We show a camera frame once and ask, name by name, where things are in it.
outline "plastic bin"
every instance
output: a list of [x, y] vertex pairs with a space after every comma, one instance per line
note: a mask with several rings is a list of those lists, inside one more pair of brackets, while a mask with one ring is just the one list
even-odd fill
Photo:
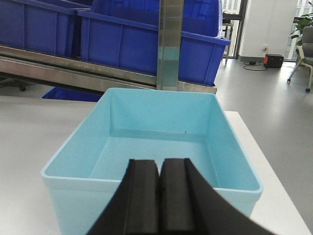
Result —
[[0, 0], [0, 44], [58, 56], [79, 55], [81, 19], [76, 9], [86, 7], [64, 0]]
[[44, 94], [42, 98], [97, 102], [101, 98], [101, 96], [98, 94], [91, 94], [87, 92], [79, 92], [70, 89], [55, 87], [48, 91], [46, 94]]
[[84, 235], [129, 159], [190, 158], [249, 216], [263, 186], [213, 94], [108, 89], [42, 169], [63, 235]]
[[[128, 19], [79, 11], [82, 22], [81, 59], [139, 72], [157, 73], [158, 13], [132, 9]], [[214, 85], [225, 38], [182, 32], [179, 79]]]
[[[90, 12], [158, 25], [160, 0], [94, 0]], [[221, 0], [185, 0], [182, 30], [221, 38]]]
[[93, 3], [93, 0], [68, 0], [68, 1], [83, 4], [83, 5], [88, 5], [88, 6], [91, 6]]

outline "table surface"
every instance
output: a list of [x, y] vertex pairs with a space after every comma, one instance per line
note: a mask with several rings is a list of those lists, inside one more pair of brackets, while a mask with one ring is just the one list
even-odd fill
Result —
[[[41, 169], [95, 103], [0, 96], [0, 234], [60, 235]], [[251, 219], [278, 235], [311, 235], [237, 112], [226, 112], [264, 191]]]

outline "green leaves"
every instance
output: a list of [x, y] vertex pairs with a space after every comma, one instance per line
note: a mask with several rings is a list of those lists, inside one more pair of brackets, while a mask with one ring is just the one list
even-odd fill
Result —
[[[313, 3], [311, 1], [308, 2], [309, 5], [311, 5], [313, 7]], [[312, 13], [309, 13], [309, 14], [304, 14], [301, 16], [301, 19], [299, 20], [294, 20], [293, 21], [296, 25], [296, 30], [293, 31], [290, 35], [291, 36], [291, 39], [294, 39], [294, 38], [299, 38], [303, 32], [303, 29], [304, 27], [307, 27], [307, 26], [311, 26], [313, 25], [313, 12]], [[297, 42], [297, 45], [300, 46], [302, 45], [302, 39], [300, 39], [298, 42]]]

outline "stainless steel rack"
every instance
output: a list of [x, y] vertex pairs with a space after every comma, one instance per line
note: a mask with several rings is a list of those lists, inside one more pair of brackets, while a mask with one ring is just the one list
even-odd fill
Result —
[[[0, 76], [95, 93], [119, 87], [215, 94], [214, 86], [178, 81], [183, 1], [161, 0], [160, 8], [157, 76], [5, 46], [0, 46]], [[166, 58], [173, 48], [175, 60]]]

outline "blue plastic crate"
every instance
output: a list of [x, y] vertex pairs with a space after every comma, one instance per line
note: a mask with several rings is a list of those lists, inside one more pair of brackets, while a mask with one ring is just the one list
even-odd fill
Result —
[[[94, 0], [91, 12], [158, 25], [160, 0]], [[221, 38], [221, 0], [185, 0], [182, 30]]]
[[64, 0], [0, 0], [0, 44], [79, 55], [81, 22], [76, 9], [86, 7]]
[[79, 3], [79, 4], [83, 4], [83, 5], [87, 5], [87, 6], [91, 6], [92, 3], [93, 3], [93, 0], [68, 0], [68, 1]]
[[129, 159], [190, 158], [249, 216], [263, 186], [213, 94], [108, 89], [42, 170], [63, 235], [84, 235]]
[[[83, 17], [82, 60], [157, 73], [158, 26], [152, 22], [152, 13], [134, 14], [146, 23], [93, 12], [79, 11], [78, 15]], [[225, 38], [183, 31], [179, 79], [214, 85], [225, 46], [229, 44]]]
[[101, 95], [55, 87], [44, 94], [42, 98], [97, 102]]

